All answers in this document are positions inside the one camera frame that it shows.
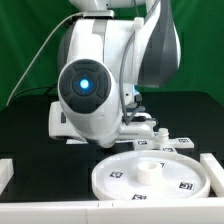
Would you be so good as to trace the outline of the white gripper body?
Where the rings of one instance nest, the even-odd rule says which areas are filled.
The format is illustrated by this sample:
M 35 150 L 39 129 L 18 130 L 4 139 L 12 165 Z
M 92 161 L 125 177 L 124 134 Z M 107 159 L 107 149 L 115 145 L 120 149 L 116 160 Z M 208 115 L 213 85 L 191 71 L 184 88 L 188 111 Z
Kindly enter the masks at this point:
M 138 113 L 137 118 L 140 116 L 146 117 L 147 120 L 134 121 L 129 126 L 122 124 L 117 140 L 152 139 L 154 137 L 155 122 L 147 113 Z M 48 131 L 53 139 L 85 140 L 85 137 L 77 131 L 77 128 L 64 114 L 59 101 L 53 102 L 50 106 Z

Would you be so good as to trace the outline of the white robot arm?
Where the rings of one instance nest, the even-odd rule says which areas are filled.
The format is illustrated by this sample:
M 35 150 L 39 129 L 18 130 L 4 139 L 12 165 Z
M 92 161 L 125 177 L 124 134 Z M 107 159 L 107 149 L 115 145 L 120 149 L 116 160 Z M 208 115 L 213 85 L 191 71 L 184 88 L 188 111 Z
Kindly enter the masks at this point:
M 60 44 L 49 136 L 104 148 L 152 139 L 156 121 L 138 104 L 134 87 L 159 87 L 178 70 L 170 0 L 69 1 L 83 16 Z

